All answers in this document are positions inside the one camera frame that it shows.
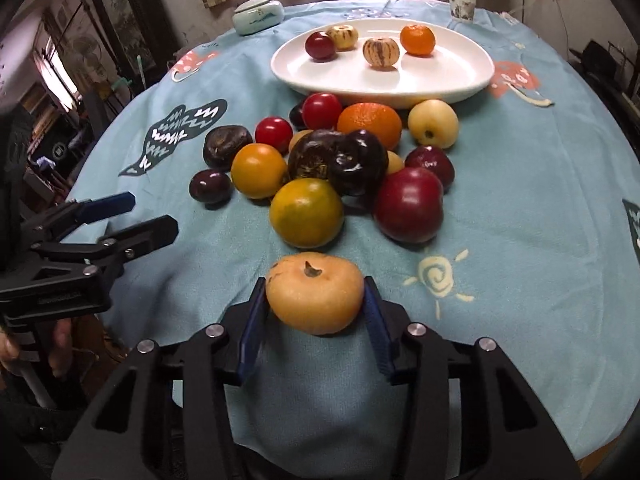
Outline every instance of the table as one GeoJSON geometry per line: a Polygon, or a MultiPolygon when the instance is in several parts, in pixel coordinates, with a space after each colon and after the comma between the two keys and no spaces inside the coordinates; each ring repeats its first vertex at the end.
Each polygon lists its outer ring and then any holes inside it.
{"type": "MultiPolygon", "coordinates": [[[[166,76],[116,118],[72,190],[78,200],[123,191],[137,200],[130,214],[86,226],[73,241],[162,214],[180,225],[171,247],[127,264],[102,320],[128,346],[184,340],[248,298],[255,280],[294,251],[270,228],[266,207],[236,193],[206,210],[188,183],[205,169],[202,145],[214,124],[252,130],[265,116],[286,117],[299,100],[271,75],[276,49],[363,8],[453,28],[496,62],[521,68],[455,105],[457,176],[432,243],[403,248],[371,218],[349,216],[330,253],[354,261],[384,298],[442,336],[497,339],[576,458],[585,456],[622,430],[640,397],[640,165],[553,49],[485,10],[469,25],[429,0],[323,2],[290,7],[281,25],[254,36],[231,31],[197,47],[188,70],[166,76]],[[555,105],[533,106],[503,86],[520,84],[518,75],[555,105]]],[[[412,146],[405,132],[400,155],[412,146]]],[[[236,440],[293,473],[384,478],[405,394],[378,374],[362,320],[316,338],[270,319],[260,369],[242,390],[229,389],[228,403],[236,440]]]]}

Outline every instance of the white plate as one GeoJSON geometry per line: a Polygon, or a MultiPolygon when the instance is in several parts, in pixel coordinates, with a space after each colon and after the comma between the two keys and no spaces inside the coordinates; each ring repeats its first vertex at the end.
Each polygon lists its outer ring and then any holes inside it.
{"type": "Polygon", "coordinates": [[[347,22],[358,31],[356,48],[339,52],[331,61],[315,61],[305,51],[306,38],[331,25],[314,28],[287,41],[271,57],[271,71],[303,94],[331,92],[345,104],[377,102],[410,108],[426,99],[457,103],[485,88],[494,75],[494,62],[475,41],[439,25],[428,25],[436,36],[431,56],[415,57],[400,45],[405,25],[421,23],[397,18],[369,18],[347,22]],[[373,69],[362,55],[367,38],[387,36],[400,47],[394,70],[373,69]]]}

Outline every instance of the paper cup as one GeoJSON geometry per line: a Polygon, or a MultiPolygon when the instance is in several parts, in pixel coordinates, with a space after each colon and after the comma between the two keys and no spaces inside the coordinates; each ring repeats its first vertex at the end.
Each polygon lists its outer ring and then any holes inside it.
{"type": "Polygon", "coordinates": [[[449,0],[454,20],[472,23],[476,12],[476,0],[449,0]]]}

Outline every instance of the plate rim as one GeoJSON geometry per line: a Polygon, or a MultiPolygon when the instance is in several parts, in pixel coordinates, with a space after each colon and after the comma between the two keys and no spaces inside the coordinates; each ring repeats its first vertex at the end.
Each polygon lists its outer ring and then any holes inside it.
{"type": "MultiPolygon", "coordinates": [[[[305,32],[301,32],[300,34],[294,36],[293,38],[291,38],[289,41],[286,41],[285,43],[283,43],[271,56],[271,60],[269,63],[269,67],[271,69],[271,73],[276,77],[276,79],[278,79],[279,81],[282,81],[283,83],[287,84],[288,86],[292,86],[292,87],[296,87],[296,88],[305,88],[311,92],[320,92],[322,91],[321,88],[318,88],[317,86],[310,86],[310,85],[304,85],[304,87],[298,83],[295,82],[293,80],[291,80],[290,78],[278,75],[278,73],[274,70],[274,61],[277,57],[277,55],[280,53],[281,50],[283,50],[289,43],[295,41],[297,38],[299,38],[300,36],[304,36],[307,34],[313,34],[314,32],[318,32],[321,30],[326,30],[329,27],[333,27],[334,25],[343,25],[345,23],[353,23],[353,22],[364,22],[364,21],[381,21],[381,20],[386,20],[386,21],[395,21],[395,22],[404,22],[407,25],[411,24],[411,23],[418,23],[421,25],[427,25],[428,27],[435,27],[435,28],[439,28],[439,29],[443,29],[446,30],[447,33],[451,33],[451,34],[456,34],[458,36],[461,36],[462,38],[464,38],[467,41],[470,41],[471,43],[473,43],[476,47],[478,47],[482,53],[484,54],[484,56],[489,60],[489,62],[491,63],[491,66],[493,67],[493,70],[491,72],[491,75],[486,78],[483,79],[481,83],[478,83],[477,85],[472,85],[472,86],[466,86],[463,88],[459,88],[458,90],[455,91],[447,91],[446,94],[455,94],[455,93],[462,93],[462,92],[470,92],[470,91],[475,91],[476,89],[478,91],[481,91],[482,89],[486,88],[489,83],[491,82],[492,77],[494,76],[495,73],[495,63],[494,60],[492,59],[492,57],[489,55],[489,53],[476,41],[472,40],[471,38],[469,38],[468,36],[465,36],[464,34],[460,34],[458,31],[456,30],[451,30],[450,28],[447,27],[443,27],[442,25],[437,25],[436,23],[430,23],[430,22],[424,22],[422,20],[411,20],[411,19],[407,19],[407,18],[359,18],[357,20],[341,20],[340,22],[335,22],[335,23],[329,23],[327,25],[321,25],[319,27],[315,27],[315,28],[310,28],[309,30],[306,30],[305,32]]],[[[337,91],[336,93],[339,93],[341,95],[345,95],[345,96],[379,96],[381,95],[381,92],[378,91],[353,91],[353,90],[340,90],[337,91]]],[[[386,92],[384,95],[387,95],[389,97],[394,97],[394,98],[411,98],[411,97],[415,97],[417,95],[420,95],[420,92],[386,92]]]]}

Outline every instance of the fruit stem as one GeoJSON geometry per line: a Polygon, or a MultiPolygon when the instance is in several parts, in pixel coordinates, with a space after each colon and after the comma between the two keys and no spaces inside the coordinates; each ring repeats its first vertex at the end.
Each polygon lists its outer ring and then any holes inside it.
{"type": "Polygon", "coordinates": [[[309,262],[305,262],[305,274],[310,278],[317,278],[322,274],[322,270],[314,269],[309,262]]]}

